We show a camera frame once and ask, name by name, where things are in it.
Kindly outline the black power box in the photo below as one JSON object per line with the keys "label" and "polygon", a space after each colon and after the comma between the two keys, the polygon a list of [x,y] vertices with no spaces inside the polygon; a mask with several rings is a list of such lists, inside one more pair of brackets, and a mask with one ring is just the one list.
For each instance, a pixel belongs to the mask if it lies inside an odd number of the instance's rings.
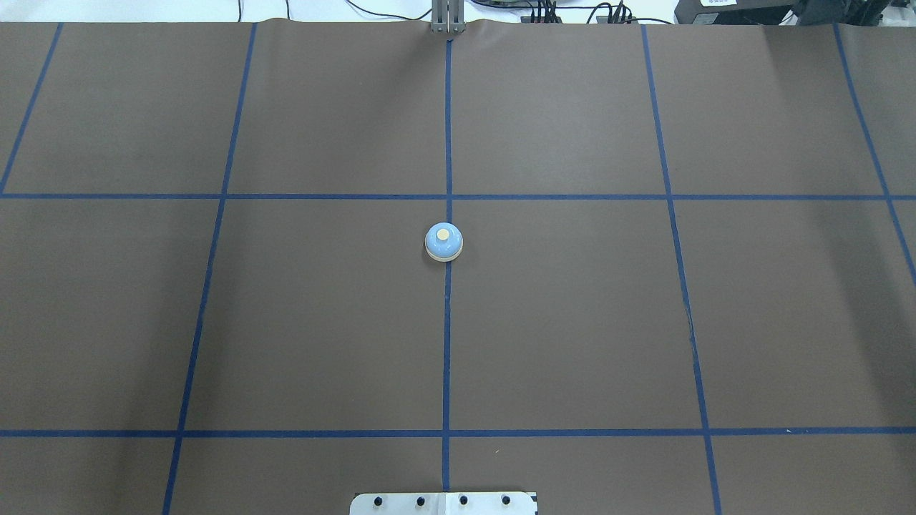
{"label": "black power box", "polygon": [[680,25],[779,25],[796,1],[678,1]]}

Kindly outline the aluminium frame post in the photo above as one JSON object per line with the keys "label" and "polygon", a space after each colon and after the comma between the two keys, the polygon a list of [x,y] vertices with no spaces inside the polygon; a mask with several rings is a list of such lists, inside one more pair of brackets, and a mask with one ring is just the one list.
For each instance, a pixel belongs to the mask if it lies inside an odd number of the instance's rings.
{"label": "aluminium frame post", "polygon": [[433,0],[431,30],[435,34],[461,34],[467,29],[462,0]]}

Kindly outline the white pedestal column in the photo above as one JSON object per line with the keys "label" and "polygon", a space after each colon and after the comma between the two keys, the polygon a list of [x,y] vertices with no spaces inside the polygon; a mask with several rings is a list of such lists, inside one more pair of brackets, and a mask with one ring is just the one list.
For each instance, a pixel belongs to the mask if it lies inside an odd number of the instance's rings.
{"label": "white pedestal column", "polygon": [[350,514],[537,514],[537,495],[524,491],[398,492],[356,495]]}

